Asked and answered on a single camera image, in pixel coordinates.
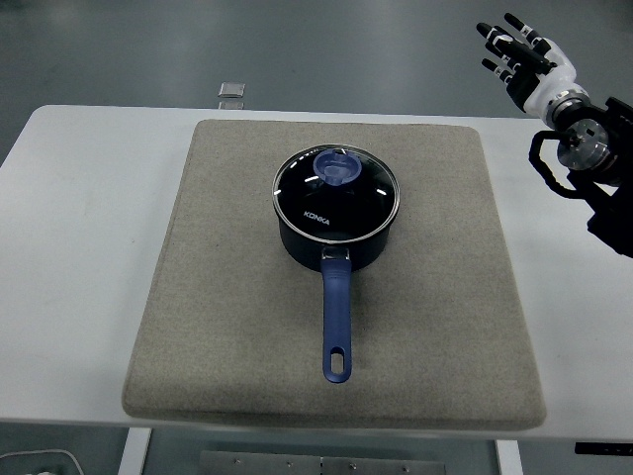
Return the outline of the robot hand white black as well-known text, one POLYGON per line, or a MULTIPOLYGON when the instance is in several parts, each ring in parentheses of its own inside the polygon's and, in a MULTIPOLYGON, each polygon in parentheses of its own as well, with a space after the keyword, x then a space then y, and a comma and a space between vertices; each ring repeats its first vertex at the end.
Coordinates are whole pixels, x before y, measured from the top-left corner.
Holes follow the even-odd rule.
POLYGON ((484 58, 482 66, 504 84, 515 106, 554 128, 565 105, 588 105, 589 96, 576 83, 576 69, 561 48, 514 15, 504 19, 513 33, 486 23, 479 23, 477 32, 496 57, 484 58))

